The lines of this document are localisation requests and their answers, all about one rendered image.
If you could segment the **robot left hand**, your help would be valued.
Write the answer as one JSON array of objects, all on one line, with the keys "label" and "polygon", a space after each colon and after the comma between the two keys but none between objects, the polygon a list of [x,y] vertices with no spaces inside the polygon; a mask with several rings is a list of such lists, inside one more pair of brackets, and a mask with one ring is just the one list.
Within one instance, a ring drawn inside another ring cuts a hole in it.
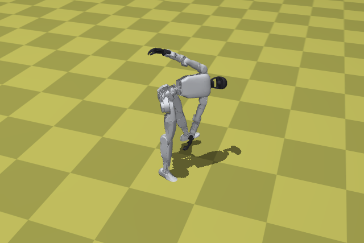
[{"label": "robot left hand", "polygon": [[155,53],[159,53],[159,54],[162,54],[164,56],[165,54],[171,54],[171,51],[170,50],[167,50],[167,49],[153,48],[153,49],[149,50],[148,55],[149,54],[150,55],[153,55]]}]

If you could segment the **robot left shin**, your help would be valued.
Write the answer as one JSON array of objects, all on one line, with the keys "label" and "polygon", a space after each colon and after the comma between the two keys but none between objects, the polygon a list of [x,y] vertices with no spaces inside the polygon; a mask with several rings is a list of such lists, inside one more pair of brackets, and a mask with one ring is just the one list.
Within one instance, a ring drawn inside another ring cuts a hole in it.
[{"label": "robot left shin", "polygon": [[184,133],[184,135],[187,137],[189,135],[188,128],[187,128],[187,122],[185,119],[184,113],[182,113],[182,117],[177,120],[178,127],[180,127]]}]

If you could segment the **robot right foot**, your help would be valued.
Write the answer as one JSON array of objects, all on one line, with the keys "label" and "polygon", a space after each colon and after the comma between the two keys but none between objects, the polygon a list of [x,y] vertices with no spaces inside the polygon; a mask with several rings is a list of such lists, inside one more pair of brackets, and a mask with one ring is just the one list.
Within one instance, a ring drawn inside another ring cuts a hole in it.
[{"label": "robot right foot", "polygon": [[[167,171],[167,170],[166,170]],[[171,174],[171,172],[164,172],[164,169],[163,167],[159,169],[159,172],[158,172],[161,176],[165,177],[167,180],[169,180],[170,182],[176,182],[177,181],[177,178],[175,176],[173,176]]]}]

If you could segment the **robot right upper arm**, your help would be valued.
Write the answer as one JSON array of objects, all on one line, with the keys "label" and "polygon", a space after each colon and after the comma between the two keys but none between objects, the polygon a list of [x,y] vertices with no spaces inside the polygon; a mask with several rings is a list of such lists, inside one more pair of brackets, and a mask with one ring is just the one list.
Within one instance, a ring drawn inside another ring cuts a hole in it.
[{"label": "robot right upper arm", "polygon": [[207,105],[207,100],[208,100],[208,97],[201,97],[201,98],[199,98],[199,103],[200,104],[198,104],[198,107],[197,107],[197,110],[196,110],[196,114],[193,115],[193,118],[192,118],[193,121],[199,122],[200,117],[203,114],[204,109],[205,109],[205,107]]}]

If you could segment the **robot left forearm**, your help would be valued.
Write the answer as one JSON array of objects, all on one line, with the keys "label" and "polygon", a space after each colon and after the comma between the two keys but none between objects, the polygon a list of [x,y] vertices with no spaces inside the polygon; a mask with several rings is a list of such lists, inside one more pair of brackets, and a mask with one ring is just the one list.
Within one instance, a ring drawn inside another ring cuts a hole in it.
[{"label": "robot left forearm", "polygon": [[[169,49],[168,49],[169,50]],[[170,50],[171,51],[171,50]],[[179,55],[178,53],[175,53],[175,52],[172,52],[171,51],[171,54],[165,54],[165,57],[169,57],[170,59],[173,59],[173,60],[176,60],[178,61],[179,63],[182,62],[182,60],[184,59],[184,55]]]}]

